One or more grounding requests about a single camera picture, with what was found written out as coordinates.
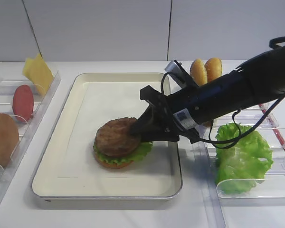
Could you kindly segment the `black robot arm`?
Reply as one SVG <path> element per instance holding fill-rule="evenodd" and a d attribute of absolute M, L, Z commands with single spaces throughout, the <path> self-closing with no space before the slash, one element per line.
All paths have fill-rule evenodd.
<path fill-rule="evenodd" d="M 180 90 L 165 95 L 151 86 L 140 90 L 148 102 L 130 133 L 143 142 L 177 142 L 181 136 L 191 143 L 201 141 L 198 125 L 228 113 L 285 97 L 285 37 L 270 40 L 270 50 L 239 65 L 235 70 L 202 86 L 177 61 L 165 68 Z"/>

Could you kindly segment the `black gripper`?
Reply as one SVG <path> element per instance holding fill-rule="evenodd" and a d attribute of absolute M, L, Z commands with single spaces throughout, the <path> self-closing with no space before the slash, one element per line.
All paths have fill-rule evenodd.
<path fill-rule="evenodd" d="M 131 135 L 140 135 L 141 142 L 178 142 L 180 136 L 194 144 L 201 141 L 194 128 L 185 129 L 174 117 L 168 106 L 168 97 L 151 86 L 140 90 L 140 99 L 149 103 L 147 109 L 130 127 Z"/>

